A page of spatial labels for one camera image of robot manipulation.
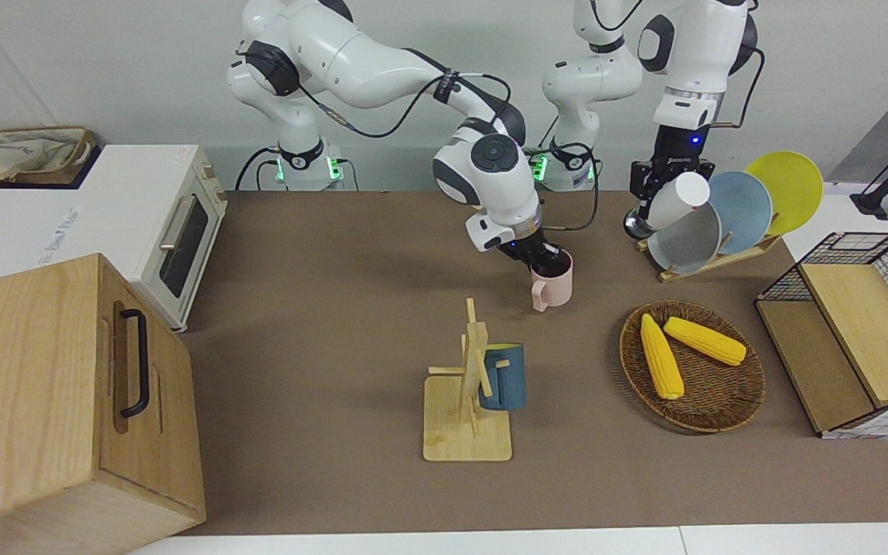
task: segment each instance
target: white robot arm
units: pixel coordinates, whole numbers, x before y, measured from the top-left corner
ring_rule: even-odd
[[[543,95],[557,107],[553,136],[545,146],[579,142],[594,148],[600,122],[590,105],[627,98],[639,90],[642,67],[625,46],[623,32],[599,25],[599,21],[619,22],[622,11],[621,0],[574,0],[574,32],[588,42],[594,54],[558,61],[543,74]],[[588,173],[592,161],[584,149],[568,147],[554,151],[552,157],[543,172],[547,189],[591,187]]]
[[[526,138],[523,117],[508,99],[483,92],[422,53],[373,41],[355,27],[341,0],[250,0],[243,29],[243,60],[233,64],[229,83],[240,101],[274,123],[282,157],[302,159],[297,171],[310,171],[328,144],[295,98],[313,99],[313,93],[328,90],[365,109],[433,94],[466,116],[434,156],[433,173],[451,199],[482,205],[466,222],[476,248],[498,247],[534,270],[557,259],[560,249],[547,243],[540,229],[540,201],[520,146]],[[361,133],[321,103],[318,108],[356,133],[378,137]]]
[[[651,236],[708,200],[715,165],[701,152],[729,75],[755,50],[757,32],[748,12],[747,0],[687,0],[656,15],[639,38],[642,66],[667,75],[667,84],[653,116],[660,126],[653,157],[631,166],[630,191],[639,204],[624,219],[624,229],[635,239]],[[663,197],[680,197],[683,204],[654,205],[662,190],[668,190]]]

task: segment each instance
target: yellow corn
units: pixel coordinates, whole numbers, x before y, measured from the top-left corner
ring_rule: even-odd
[[[649,375],[653,378],[656,394],[663,399],[677,399],[684,396],[684,380],[677,369],[677,359],[659,324],[649,314],[642,315],[639,326],[642,338],[642,351],[646,355]]]
[[[664,324],[663,331],[695,351],[704,352],[705,355],[726,365],[738,366],[746,358],[746,345],[683,318],[671,316]]]

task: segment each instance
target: yellow plate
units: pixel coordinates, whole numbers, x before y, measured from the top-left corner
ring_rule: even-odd
[[[776,217],[768,235],[794,231],[813,217],[824,197],[821,171],[809,158],[797,152],[771,152],[749,164],[746,173],[761,180],[772,199]]]

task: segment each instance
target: round basket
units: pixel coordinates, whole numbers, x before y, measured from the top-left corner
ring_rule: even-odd
[[[746,358],[742,365],[726,365],[667,336],[684,379],[684,396],[672,401],[661,399],[653,387],[639,336],[639,319],[645,313],[651,314],[660,327],[667,318],[677,316],[720,331],[746,345]],[[659,300],[634,310],[623,326],[619,352],[626,377],[639,398],[653,412],[681,428],[706,433],[738,428],[755,417],[765,398],[762,365],[752,345],[718,313],[693,302]]]

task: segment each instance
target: brown mat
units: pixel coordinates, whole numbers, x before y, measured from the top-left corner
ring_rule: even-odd
[[[546,197],[548,224],[587,217],[587,194]],[[550,235],[577,261],[574,296],[538,314],[525,267],[476,252],[468,208],[439,193],[232,199],[183,335],[208,514],[189,533],[888,521],[888,442],[815,438],[753,307],[792,263],[782,245],[659,284],[621,230],[631,197],[606,193],[598,224]],[[525,344],[508,463],[420,456],[426,368],[459,361],[466,296],[491,340]],[[749,425],[687,436],[638,405],[619,334],[663,298],[754,345],[768,391]]]

